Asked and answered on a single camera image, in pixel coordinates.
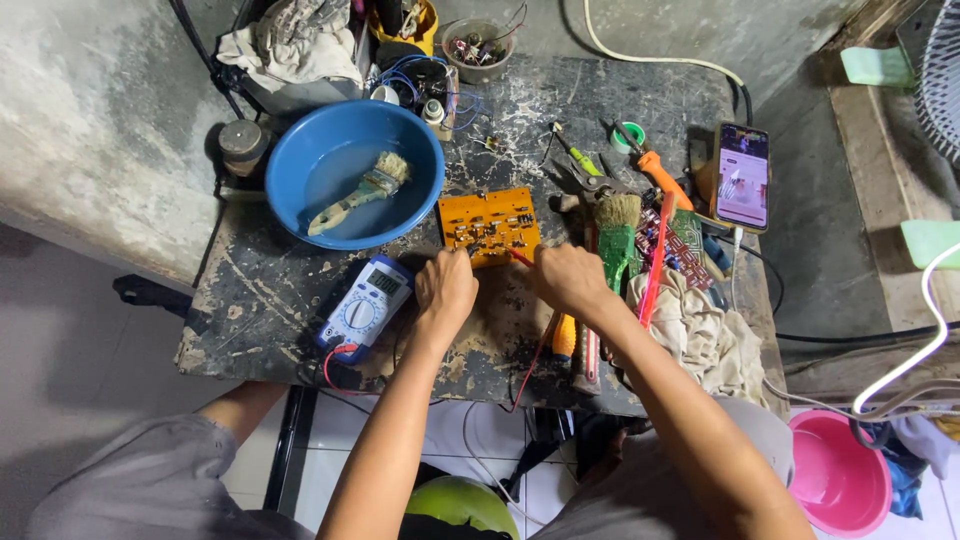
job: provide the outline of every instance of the orange circuit board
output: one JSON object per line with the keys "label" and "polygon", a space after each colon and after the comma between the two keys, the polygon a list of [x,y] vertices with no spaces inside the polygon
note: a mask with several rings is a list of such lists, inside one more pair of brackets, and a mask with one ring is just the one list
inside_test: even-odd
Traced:
{"label": "orange circuit board", "polygon": [[441,199],[437,205],[444,245],[467,248],[473,268],[512,261],[508,248],[533,260],[540,227],[526,187]]}

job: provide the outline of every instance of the pink plastic basin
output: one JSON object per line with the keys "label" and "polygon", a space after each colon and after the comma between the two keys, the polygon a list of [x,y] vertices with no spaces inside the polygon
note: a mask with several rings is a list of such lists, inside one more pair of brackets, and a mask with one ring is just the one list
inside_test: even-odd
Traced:
{"label": "pink plastic basin", "polygon": [[789,426],[796,464],[790,493],[810,523],[841,538],[860,538],[879,527],[893,497],[880,451],[860,446],[847,419],[833,412],[798,414]]}

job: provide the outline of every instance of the white cup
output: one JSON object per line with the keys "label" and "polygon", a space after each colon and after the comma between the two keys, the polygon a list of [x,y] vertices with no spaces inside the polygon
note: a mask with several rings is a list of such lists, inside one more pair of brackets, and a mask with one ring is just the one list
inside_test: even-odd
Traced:
{"label": "white cup", "polygon": [[387,85],[374,88],[373,93],[370,94],[370,99],[385,101],[387,103],[393,103],[394,105],[400,104],[400,96],[396,95],[396,90]]}

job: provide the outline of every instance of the blue plastic basin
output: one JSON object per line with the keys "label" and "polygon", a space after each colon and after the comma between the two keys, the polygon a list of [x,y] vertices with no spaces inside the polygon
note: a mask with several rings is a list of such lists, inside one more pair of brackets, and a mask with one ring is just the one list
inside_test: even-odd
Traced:
{"label": "blue plastic basin", "polygon": [[[377,156],[389,151],[413,165],[393,197],[356,209],[339,226],[307,236],[310,221],[349,195]],[[444,185],[444,151],[427,125],[396,105],[353,100],[304,116],[276,146],[267,166],[267,201],[297,238],[333,250],[362,250],[413,229]]]}

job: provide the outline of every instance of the smartphone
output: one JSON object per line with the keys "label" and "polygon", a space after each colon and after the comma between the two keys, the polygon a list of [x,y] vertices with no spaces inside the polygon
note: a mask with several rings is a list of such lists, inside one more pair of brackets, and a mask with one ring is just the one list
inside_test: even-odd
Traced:
{"label": "smartphone", "polygon": [[761,130],[721,122],[713,148],[717,168],[710,200],[712,217],[754,233],[766,231],[770,136]]}

